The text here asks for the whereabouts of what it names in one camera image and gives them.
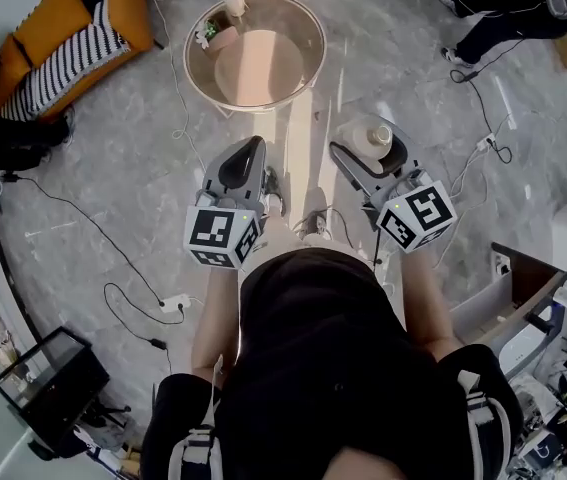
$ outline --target white box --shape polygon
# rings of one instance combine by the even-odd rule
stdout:
[[[386,201],[376,224],[411,252],[441,236],[456,219],[443,183],[436,181]]]
[[[260,234],[255,211],[189,206],[183,246],[201,265],[237,269]]]

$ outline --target striped blanket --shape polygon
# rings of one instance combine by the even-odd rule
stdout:
[[[90,72],[130,46],[110,25],[107,0],[96,5],[94,19],[59,46],[38,68],[30,71],[0,110],[13,121],[32,121],[52,108]]]

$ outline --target black pants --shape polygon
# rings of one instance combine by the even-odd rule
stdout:
[[[456,45],[456,54],[476,64],[494,46],[513,39],[556,39],[567,34],[567,19],[552,16],[545,0],[455,0],[461,17],[493,11]]]
[[[0,170],[25,171],[38,166],[49,149],[61,144],[69,132],[63,118],[40,123],[0,117]]]

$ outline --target gray marble floor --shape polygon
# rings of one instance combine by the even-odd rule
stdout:
[[[441,44],[462,38],[473,24],[435,0],[301,0],[321,19],[328,37],[325,66],[316,86],[277,113],[226,120],[184,78],[181,52],[187,32],[217,0],[163,0],[176,70],[190,113],[188,130],[204,162],[228,144],[259,133],[269,162],[284,180],[290,224],[310,209],[333,204],[348,222],[361,254],[372,255],[374,235],[358,210],[360,198],[329,160],[326,145],[350,111],[390,116],[423,148],[430,172],[449,187],[475,144],[487,134],[472,88],[453,84]],[[157,38],[165,40],[156,10]],[[494,58],[502,45],[489,54]],[[162,298],[186,293],[203,299],[207,272],[184,252],[185,211],[202,171],[186,139],[172,131],[185,123],[168,50],[154,49],[101,81],[77,103],[72,145],[32,171],[46,190],[70,198],[111,234]],[[550,220],[567,200],[567,71],[551,42],[526,41],[475,79],[496,128],[507,112],[495,84],[507,92],[516,122],[503,123],[499,143],[514,160],[491,153],[472,164],[459,212],[470,210],[438,272],[445,294],[458,303],[489,278],[489,245],[499,241],[551,260]],[[108,312],[103,285],[116,282],[140,306],[166,320],[147,288],[94,227],[69,206],[46,199],[27,182],[9,185],[2,199],[0,232],[16,284],[42,333],[66,325],[87,337],[112,380],[108,394],[133,409],[140,428],[150,417],[152,384],[168,373],[165,353],[131,336]],[[334,238],[343,224],[330,216]],[[452,238],[434,245],[440,255]],[[379,278],[400,311],[399,255],[383,245]],[[200,315],[196,301],[185,323],[161,326],[111,293],[115,310],[145,336],[166,340],[174,371],[186,371]]]

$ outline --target round coffee table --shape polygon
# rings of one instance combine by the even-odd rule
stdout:
[[[210,54],[196,42],[202,22],[223,12],[220,2],[188,34],[185,72],[196,90],[225,111],[267,112],[311,87],[325,61],[326,41],[316,16],[297,0],[245,0],[241,18],[225,13],[238,38]]]

